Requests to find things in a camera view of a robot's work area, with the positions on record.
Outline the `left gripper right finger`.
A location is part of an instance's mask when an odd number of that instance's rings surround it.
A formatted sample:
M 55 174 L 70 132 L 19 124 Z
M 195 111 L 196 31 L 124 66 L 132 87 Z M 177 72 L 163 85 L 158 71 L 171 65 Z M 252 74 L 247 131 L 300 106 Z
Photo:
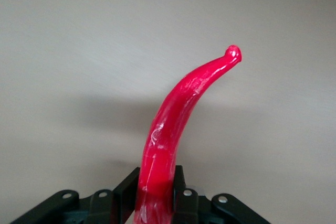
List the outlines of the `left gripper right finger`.
M 208 199 L 186 186 L 183 166 L 175 168 L 171 224 L 271 224 L 233 195 Z

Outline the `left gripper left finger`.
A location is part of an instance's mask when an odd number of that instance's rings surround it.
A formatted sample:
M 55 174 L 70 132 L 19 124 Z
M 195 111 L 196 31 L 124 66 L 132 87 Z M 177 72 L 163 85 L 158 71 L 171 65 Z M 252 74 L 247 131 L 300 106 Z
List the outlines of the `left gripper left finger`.
M 114 190 L 98 190 L 86 198 L 61 190 L 10 224 L 125 224 L 135 209 L 139 171 L 134 169 Z

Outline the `red chili pepper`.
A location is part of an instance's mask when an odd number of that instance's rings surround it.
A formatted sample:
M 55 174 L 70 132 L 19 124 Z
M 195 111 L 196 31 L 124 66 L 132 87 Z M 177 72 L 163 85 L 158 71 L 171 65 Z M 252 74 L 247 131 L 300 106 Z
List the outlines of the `red chili pepper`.
M 197 67 L 166 96 L 154 117 L 143 150 L 133 224 L 170 224 L 179 141 L 205 91 L 242 60 L 238 46 Z

